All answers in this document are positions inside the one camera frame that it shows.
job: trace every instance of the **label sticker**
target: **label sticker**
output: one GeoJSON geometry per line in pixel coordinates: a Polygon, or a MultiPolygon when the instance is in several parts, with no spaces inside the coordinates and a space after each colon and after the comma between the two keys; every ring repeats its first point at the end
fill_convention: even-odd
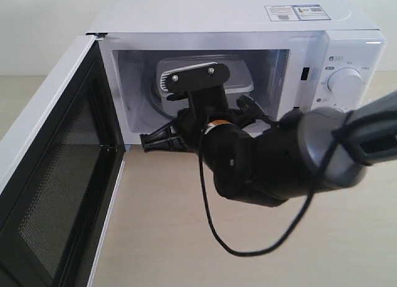
{"type": "Polygon", "coordinates": [[[299,20],[296,12],[293,10],[293,7],[291,5],[265,6],[265,8],[267,14],[270,17],[270,20],[273,22],[290,22],[299,20]]]}
{"type": "Polygon", "coordinates": [[[293,5],[299,20],[330,20],[320,5],[293,5]]]}

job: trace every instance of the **robotic arm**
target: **robotic arm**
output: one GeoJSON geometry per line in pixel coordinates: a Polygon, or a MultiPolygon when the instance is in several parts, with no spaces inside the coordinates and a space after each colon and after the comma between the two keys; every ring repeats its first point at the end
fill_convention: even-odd
{"type": "MultiPolygon", "coordinates": [[[[189,107],[141,135],[142,146],[146,152],[195,152],[213,172],[217,192],[230,200],[275,207],[308,195],[285,238],[315,193],[353,187],[368,166],[397,158],[397,93],[349,113],[296,108],[273,121],[247,96],[238,99],[240,110],[229,109],[223,88],[229,76],[227,66],[216,63],[171,71],[165,79],[169,100],[188,98],[189,107]],[[253,138],[244,128],[256,120],[270,128],[253,138]]],[[[200,175],[203,185],[202,166],[200,175]]]]}

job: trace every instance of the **microwave top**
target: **microwave top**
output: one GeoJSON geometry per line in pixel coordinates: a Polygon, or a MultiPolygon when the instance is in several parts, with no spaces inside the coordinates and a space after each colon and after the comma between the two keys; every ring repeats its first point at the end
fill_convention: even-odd
{"type": "Polygon", "coordinates": [[[88,33],[376,30],[347,0],[113,0],[88,33]]]}

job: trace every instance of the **white wall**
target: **white wall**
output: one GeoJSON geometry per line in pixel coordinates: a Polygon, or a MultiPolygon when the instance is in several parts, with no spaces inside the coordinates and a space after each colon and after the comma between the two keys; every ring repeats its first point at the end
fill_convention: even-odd
{"type": "MultiPolygon", "coordinates": [[[[0,0],[0,75],[46,75],[108,0],[0,0]]],[[[382,29],[379,70],[397,70],[397,0],[351,0],[382,29]]]]}

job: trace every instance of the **plastic container lid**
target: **plastic container lid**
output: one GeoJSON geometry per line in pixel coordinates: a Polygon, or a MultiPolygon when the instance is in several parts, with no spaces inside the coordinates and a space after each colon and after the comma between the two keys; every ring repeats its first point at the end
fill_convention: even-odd
{"type": "Polygon", "coordinates": [[[160,95],[167,97],[171,94],[161,88],[161,75],[164,72],[203,63],[219,63],[229,67],[230,78],[224,85],[226,94],[247,93],[254,89],[251,73],[246,63],[237,55],[185,56],[164,59],[157,64],[156,83],[160,95]]]}

